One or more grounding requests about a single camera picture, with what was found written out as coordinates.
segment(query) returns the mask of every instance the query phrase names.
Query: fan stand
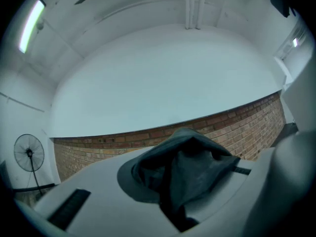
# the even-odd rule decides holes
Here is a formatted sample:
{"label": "fan stand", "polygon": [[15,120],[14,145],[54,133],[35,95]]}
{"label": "fan stand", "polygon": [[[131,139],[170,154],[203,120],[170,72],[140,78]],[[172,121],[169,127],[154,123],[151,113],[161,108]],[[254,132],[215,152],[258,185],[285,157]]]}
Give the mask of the fan stand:
{"label": "fan stand", "polygon": [[36,175],[35,175],[35,171],[34,171],[34,166],[33,166],[33,160],[32,160],[32,156],[33,156],[33,151],[28,148],[25,153],[28,155],[28,157],[30,158],[30,161],[31,161],[31,166],[32,166],[32,172],[34,174],[34,178],[35,178],[35,182],[36,182],[36,185],[38,186],[38,190],[39,190],[39,193],[43,196],[43,193],[42,191],[40,190],[40,186],[39,186],[39,183],[38,183],[38,180],[36,178]]}

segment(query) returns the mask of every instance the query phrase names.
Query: dark fabric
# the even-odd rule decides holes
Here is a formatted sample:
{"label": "dark fabric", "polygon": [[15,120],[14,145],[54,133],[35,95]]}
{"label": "dark fabric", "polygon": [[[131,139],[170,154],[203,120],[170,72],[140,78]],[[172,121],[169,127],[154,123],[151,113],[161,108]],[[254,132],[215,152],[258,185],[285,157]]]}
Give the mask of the dark fabric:
{"label": "dark fabric", "polygon": [[[158,202],[170,221],[184,231],[194,225],[193,219],[185,217],[184,204],[210,192],[239,160],[204,135],[181,128],[163,143],[132,160],[132,166],[125,165],[124,168],[132,168],[130,173],[138,185],[126,188],[128,184],[123,181],[122,170],[118,173],[118,182],[137,201],[142,201],[140,196],[144,197],[147,189],[159,194],[143,201]],[[129,192],[140,186],[145,189],[139,195],[137,191]]]}

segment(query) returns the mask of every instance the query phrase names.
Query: brick wall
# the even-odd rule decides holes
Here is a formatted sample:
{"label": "brick wall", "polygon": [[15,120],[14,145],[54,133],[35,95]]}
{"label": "brick wall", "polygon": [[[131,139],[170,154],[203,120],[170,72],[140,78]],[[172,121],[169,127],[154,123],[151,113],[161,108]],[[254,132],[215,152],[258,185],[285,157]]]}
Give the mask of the brick wall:
{"label": "brick wall", "polygon": [[242,159],[256,160],[260,151],[270,147],[284,123],[279,94],[275,93],[233,110],[175,125],[93,137],[55,138],[56,164],[64,181],[93,162],[157,145],[180,127],[204,134]]}

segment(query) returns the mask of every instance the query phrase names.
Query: ceiling light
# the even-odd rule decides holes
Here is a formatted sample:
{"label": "ceiling light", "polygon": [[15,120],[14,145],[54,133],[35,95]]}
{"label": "ceiling light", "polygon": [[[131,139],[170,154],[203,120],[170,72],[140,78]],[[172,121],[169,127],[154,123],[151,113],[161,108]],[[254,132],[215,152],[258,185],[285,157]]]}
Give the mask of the ceiling light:
{"label": "ceiling light", "polygon": [[295,39],[293,40],[293,45],[294,45],[294,47],[297,47],[297,45],[298,45],[297,38],[295,38]]}
{"label": "ceiling light", "polygon": [[28,18],[28,21],[26,22],[26,25],[23,30],[23,34],[20,40],[20,45],[19,45],[19,49],[22,53],[26,52],[26,48],[28,46],[32,30],[41,12],[43,11],[43,9],[44,9],[44,4],[40,0],[38,0],[34,5],[31,11],[31,14]]}

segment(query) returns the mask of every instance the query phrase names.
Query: standing fan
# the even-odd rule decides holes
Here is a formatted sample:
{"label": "standing fan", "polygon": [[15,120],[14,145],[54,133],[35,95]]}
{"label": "standing fan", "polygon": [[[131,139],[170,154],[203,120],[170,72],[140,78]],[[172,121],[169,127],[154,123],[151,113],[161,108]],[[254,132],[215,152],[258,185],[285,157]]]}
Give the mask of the standing fan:
{"label": "standing fan", "polygon": [[33,172],[36,185],[41,195],[38,180],[35,175],[44,162],[44,149],[41,142],[31,134],[23,134],[14,144],[14,157],[19,166],[28,172]]}

